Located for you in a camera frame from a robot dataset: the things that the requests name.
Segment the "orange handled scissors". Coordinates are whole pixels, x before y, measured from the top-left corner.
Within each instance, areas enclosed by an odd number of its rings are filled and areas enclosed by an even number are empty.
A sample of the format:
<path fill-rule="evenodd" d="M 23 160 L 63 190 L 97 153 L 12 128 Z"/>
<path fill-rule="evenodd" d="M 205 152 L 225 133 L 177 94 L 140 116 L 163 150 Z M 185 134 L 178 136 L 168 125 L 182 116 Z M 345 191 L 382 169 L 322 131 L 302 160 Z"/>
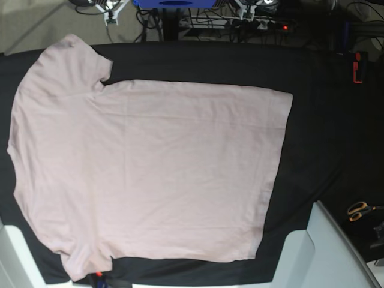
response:
<path fill-rule="evenodd" d="M 379 210 L 383 210 L 383 205 L 369 205 L 367 202 L 360 201 L 347 209 L 347 215 L 350 222 L 356 222 L 363 216 Z"/>

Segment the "red black clamp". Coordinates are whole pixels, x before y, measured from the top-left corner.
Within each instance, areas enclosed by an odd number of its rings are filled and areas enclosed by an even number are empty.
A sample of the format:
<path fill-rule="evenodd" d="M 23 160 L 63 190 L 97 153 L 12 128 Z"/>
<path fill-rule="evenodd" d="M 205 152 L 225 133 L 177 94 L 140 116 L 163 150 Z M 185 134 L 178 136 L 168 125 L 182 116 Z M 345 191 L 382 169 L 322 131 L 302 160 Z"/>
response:
<path fill-rule="evenodd" d="M 108 288 L 105 277 L 100 272 L 89 274 L 88 279 L 92 288 Z"/>
<path fill-rule="evenodd" d="M 367 65 L 368 65 L 368 53 L 363 51 L 357 51 L 354 55 L 353 59 L 353 82 L 355 84 L 362 84 L 366 72 L 367 72 Z"/>

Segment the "white chair right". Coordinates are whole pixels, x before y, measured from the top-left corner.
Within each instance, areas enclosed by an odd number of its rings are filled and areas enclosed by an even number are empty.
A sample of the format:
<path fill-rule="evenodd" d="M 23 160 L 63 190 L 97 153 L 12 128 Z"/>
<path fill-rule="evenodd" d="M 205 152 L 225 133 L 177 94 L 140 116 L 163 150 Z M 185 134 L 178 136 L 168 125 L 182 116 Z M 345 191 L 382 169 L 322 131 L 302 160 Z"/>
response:
<path fill-rule="evenodd" d="M 362 256 L 322 202 L 307 228 L 289 233 L 271 287 L 380 287 Z"/>

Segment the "black stand pole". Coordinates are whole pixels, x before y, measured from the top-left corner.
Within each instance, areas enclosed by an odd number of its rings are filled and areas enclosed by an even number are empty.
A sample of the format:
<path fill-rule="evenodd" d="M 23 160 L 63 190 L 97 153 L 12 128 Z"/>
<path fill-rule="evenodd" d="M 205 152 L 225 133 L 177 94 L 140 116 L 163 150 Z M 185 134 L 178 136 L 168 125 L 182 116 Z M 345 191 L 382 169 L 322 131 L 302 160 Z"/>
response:
<path fill-rule="evenodd" d="M 179 8 L 162 9 L 164 41 L 178 41 L 180 12 Z"/>

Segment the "white chair left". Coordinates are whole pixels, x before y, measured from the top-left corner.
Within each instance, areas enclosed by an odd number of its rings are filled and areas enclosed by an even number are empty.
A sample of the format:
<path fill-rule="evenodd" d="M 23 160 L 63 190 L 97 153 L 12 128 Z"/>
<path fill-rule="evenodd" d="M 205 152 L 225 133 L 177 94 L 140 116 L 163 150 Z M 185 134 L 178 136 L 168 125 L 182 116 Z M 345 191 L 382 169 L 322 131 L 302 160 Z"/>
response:
<path fill-rule="evenodd" d="M 1 222 L 1 287 L 46 287 L 23 233 Z"/>

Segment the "white chair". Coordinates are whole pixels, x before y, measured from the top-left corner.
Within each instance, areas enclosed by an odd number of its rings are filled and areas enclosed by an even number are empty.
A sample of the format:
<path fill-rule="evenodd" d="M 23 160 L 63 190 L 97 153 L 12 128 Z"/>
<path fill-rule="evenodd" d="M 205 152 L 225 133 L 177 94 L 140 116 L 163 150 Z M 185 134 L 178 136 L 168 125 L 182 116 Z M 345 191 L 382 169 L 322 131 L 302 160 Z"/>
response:
<path fill-rule="evenodd" d="M 1 222 L 1 287 L 46 287 L 23 233 Z"/>
<path fill-rule="evenodd" d="M 307 228 L 289 233 L 271 287 L 380 287 L 362 256 L 322 202 Z"/>

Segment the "blue box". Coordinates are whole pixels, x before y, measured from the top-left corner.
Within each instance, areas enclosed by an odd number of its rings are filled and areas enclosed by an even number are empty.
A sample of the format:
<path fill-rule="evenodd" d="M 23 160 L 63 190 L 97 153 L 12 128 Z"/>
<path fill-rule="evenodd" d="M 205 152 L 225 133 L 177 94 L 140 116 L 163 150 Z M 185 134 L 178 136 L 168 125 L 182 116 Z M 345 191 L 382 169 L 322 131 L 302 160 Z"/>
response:
<path fill-rule="evenodd" d="M 216 0 L 138 0 L 140 8 L 212 8 Z"/>

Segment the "pink T-shirt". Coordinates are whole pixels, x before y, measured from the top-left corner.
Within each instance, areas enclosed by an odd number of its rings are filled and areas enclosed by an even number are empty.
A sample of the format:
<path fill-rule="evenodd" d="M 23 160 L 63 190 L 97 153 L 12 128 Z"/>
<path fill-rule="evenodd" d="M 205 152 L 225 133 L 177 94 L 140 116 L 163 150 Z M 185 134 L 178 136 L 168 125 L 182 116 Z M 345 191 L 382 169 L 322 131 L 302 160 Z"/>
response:
<path fill-rule="evenodd" d="M 154 80 L 104 85 L 113 63 L 76 35 L 17 88 L 14 196 L 74 281 L 113 259 L 256 256 L 291 94 Z"/>

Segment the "red black clamp right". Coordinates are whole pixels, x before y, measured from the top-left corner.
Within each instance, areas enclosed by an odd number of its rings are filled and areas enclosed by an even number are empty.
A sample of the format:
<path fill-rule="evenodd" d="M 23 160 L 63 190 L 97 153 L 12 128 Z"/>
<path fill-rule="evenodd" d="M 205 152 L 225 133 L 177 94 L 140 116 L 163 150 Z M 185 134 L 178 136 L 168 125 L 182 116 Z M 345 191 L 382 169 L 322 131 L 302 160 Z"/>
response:
<path fill-rule="evenodd" d="M 363 51 L 357 51 L 354 55 L 353 59 L 353 82 L 355 84 L 362 84 L 366 72 L 367 72 L 367 65 L 368 65 L 368 53 Z"/>

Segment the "red black clamp bottom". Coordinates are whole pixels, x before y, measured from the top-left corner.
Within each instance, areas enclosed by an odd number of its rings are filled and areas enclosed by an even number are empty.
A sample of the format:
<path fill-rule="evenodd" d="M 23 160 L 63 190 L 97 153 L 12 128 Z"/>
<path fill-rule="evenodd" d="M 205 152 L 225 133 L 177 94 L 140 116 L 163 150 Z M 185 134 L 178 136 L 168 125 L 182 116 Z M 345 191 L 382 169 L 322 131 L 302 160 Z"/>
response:
<path fill-rule="evenodd" d="M 89 274 L 88 279 L 92 288 L 108 288 L 105 277 L 100 272 Z"/>

